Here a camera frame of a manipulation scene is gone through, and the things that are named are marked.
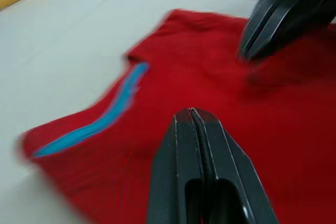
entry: red fabric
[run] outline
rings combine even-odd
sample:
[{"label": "red fabric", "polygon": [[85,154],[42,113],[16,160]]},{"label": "red fabric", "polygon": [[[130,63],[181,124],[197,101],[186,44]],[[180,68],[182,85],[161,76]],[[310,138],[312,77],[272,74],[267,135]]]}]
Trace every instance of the red fabric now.
[{"label": "red fabric", "polygon": [[235,59],[245,23],[171,12],[128,54],[150,70],[126,113],[77,146],[32,158],[97,119],[121,78],[93,107],[25,133],[26,157],[94,223],[145,223],[154,154],[173,114],[194,106],[213,112],[249,155],[280,223],[329,223],[336,210],[336,27],[252,67]]}]

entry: blue trim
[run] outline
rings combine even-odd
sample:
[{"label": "blue trim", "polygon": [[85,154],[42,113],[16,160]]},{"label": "blue trim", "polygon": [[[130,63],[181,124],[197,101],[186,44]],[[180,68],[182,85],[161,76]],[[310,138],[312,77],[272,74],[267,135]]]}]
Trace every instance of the blue trim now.
[{"label": "blue trim", "polygon": [[134,89],[148,68],[149,65],[147,63],[140,63],[133,68],[119,88],[116,98],[100,118],[41,147],[35,152],[34,157],[58,153],[110,127],[129,108],[135,94]]}]

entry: red cloth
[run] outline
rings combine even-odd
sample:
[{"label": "red cloth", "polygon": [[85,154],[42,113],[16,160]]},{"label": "red cloth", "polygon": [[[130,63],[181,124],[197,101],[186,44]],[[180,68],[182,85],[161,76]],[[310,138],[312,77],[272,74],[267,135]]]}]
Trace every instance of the red cloth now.
[{"label": "red cloth", "polygon": [[128,54],[150,69],[132,105],[103,132],[58,154],[32,153],[97,119],[96,105],[24,134],[23,150],[94,223],[145,223],[151,165],[174,113],[214,113],[249,155],[280,223],[330,223],[336,210],[335,26],[257,67],[235,54],[244,19],[183,10]]}]

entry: white table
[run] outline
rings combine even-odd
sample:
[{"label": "white table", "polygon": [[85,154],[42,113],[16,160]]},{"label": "white table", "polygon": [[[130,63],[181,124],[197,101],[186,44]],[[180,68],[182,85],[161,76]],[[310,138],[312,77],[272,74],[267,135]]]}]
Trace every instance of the white table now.
[{"label": "white table", "polygon": [[256,0],[22,0],[0,12],[0,223],[87,223],[36,167],[19,133],[85,109],[123,69],[122,54],[170,9],[247,17]]}]

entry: blue stripe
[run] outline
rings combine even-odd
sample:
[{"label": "blue stripe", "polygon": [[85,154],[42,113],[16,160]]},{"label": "blue stripe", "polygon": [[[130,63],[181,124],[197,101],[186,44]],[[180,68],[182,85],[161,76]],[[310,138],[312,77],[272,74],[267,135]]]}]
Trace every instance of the blue stripe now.
[{"label": "blue stripe", "polygon": [[110,127],[125,112],[135,94],[135,87],[141,77],[147,71],[149,65],[140,63],[129,73],[118,90],[117,97],[112,101],[108,110],[99,119],[82,128],[67,133],[53,142],[41,147],[36,151],[34,157],[42,157],[58,153],[66,148],[72,147],[85,139],[98,134]]}]

